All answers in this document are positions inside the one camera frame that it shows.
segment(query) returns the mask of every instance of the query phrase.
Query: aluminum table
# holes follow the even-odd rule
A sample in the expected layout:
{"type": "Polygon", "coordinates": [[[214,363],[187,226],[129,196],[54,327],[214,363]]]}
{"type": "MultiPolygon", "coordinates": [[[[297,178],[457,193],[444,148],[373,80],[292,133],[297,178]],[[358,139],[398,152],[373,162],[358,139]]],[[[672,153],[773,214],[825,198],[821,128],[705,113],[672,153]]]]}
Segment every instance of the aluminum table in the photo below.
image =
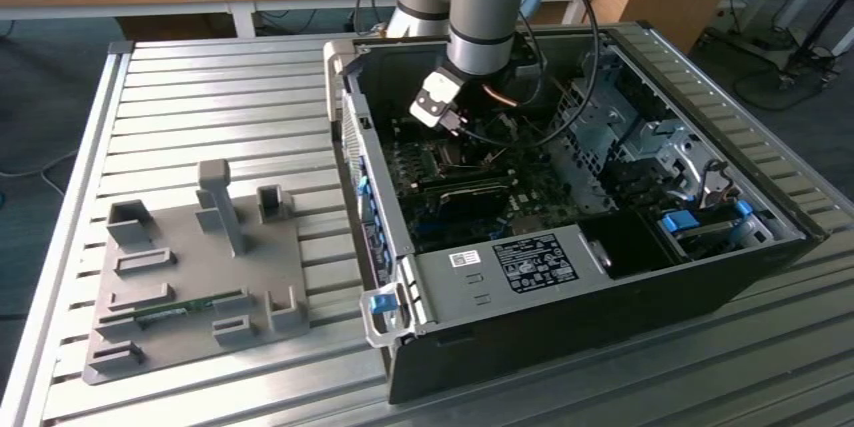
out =
{"type": "Polygon", "coordinates": [[[388,404],[326,107],[337,36],[118,44],[23,335],[0,425],[840,425],[854,421],[853,206],[656,34],[624,34],[835,232],[715,314],[512,377],[388,404]],[[310,295],[304,337],[98,386],[81,379],[110,203],[195,203],[195,162],[231,194],[294,194],[310,295]]]}

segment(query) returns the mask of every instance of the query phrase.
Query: gray carpet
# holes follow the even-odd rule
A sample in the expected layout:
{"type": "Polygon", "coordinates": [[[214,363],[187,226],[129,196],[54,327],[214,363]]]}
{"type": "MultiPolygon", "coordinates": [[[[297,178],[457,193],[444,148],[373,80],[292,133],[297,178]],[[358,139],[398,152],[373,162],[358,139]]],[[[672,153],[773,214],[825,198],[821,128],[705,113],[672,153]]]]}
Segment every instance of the gray carpet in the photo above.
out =
{"type": "MultiPolygon", "coordinates": [[[[809,27],[831,0],[815,0],[805,9],[797,26],[809,27]]],[[[783,0],[773,0],[765,19],[783,0]]],[[[370,11],[364,15],[373,21],[370,11]]],[[[342,30],[348,10],[318,12],[308,25],[312,12],[293,12],[268,23],[277,32],[328,33],[342,30]]],[[[854,25],[854,5],[848,5],[829,30],[829,38],[841,37],[854,25]]],[[[0,23],[0,32],[6,24],[0,23]]],[[[122,40],[122,32],[111,19],[22,21],[9,39],[0,40],[0,170],[38,168],[78,147],[86,124],[99,74],[110,42],[122,40]]],[[[713,43],[693,53],[693,58],[725,88],[733,81],[765,64],[713,43]]],[[[840,65],[851,67],[852,58],[840,65]]],[[[854,172],[851,139],[854,122],[848,115],[852,101],[847,96],[853,81],[847,72],[835,85],[815,99],[784,113],[755,112],[784,141],[805,157],[837,187],[854,195],[854,172]]],[[[773,79],[761,78],[744,86],[755,101],[780,102],[773,79]]],[[[801,91],[788,93],[797,96],[801,91]]],[[[73,161],[51,171],[51,177],[66,185],[73,161]]],[[[2,179],[0,192],[0,319],[26,314],[39,279],[61,197],[38,177],[2,179]]],[[[23,321],[0,320],[0,387],[11,367],[23,321]]]]}

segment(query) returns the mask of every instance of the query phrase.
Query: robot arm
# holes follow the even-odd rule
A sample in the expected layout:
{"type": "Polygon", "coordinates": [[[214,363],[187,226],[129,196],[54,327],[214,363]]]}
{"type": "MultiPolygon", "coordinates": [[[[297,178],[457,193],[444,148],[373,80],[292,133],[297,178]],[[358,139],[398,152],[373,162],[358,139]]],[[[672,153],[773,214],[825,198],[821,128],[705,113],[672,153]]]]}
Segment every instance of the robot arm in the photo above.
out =
{"type": "MultiPolygon", "coordinates": [[[[508,66],[521,4],[522,0],[450,0],[449,62],[429,75],[410,108],[430,127],[444,125],[452,132],[460,129],[466,120],[452,105],[464,85],[472,79],[489,78],[508,66]]],[[[442,0],[400,0],[398,12],[426,22],[440,20],[444,10],[448,12],[449,6],[442,0]]]]}

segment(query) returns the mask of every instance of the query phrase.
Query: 3d printed holder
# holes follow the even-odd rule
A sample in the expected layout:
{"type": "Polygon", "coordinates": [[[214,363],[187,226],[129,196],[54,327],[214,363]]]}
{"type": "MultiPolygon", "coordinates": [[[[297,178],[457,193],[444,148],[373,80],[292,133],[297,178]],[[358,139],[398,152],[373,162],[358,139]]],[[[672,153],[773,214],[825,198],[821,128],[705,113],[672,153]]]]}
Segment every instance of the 3d printed holder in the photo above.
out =
{"type": "Polygon", "coordinates": [[[110,209],[83,379],[90,384],[309,332],[294,201],[231,199],[226,160],[199,163],[198,206],[110,209]]]}

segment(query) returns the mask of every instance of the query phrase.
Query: motherboard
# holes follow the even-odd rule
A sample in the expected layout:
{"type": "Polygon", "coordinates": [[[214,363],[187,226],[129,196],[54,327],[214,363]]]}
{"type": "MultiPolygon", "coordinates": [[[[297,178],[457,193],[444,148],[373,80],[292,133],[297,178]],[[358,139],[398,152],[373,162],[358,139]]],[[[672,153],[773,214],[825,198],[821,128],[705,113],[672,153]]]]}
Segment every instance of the motherboard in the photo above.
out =
{"type": "Polygon", "coordinates": [[[580,216],[548,153],[446,138],[394,142],[385,155],[418,252],[558,227],[580,216]]]}

